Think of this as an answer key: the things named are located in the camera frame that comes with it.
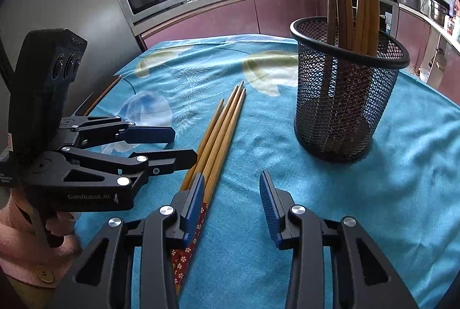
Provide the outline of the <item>pink sleeve left forearm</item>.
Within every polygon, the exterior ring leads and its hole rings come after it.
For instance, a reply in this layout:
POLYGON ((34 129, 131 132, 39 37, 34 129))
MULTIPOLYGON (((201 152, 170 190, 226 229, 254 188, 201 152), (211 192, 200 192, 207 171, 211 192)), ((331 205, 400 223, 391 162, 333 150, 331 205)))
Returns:
POLYGON ((75 233, 63 236, 63 244, 50 247, 36 235, 28 216, 12 201, 1 209, 1 268, 22 283, 57 286, 81 252, 75 233))

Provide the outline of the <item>person's left hand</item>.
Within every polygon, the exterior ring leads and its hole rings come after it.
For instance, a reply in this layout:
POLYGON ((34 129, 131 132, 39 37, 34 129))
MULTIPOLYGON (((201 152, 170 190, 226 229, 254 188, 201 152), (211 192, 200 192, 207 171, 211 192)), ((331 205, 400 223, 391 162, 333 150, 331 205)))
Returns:
MULTIPOLYGON (((13 188, 11 190, 11 198, 16 206, 32 219, 34 209, 26 200, 24 191, 19 187, 13 188)), ((45 229, 50 231, 52 235, 66 236, 74 233, 74 226, 77 219, 78 216, 75 213, 58 211, 56 215, 46 220, 45 229)))

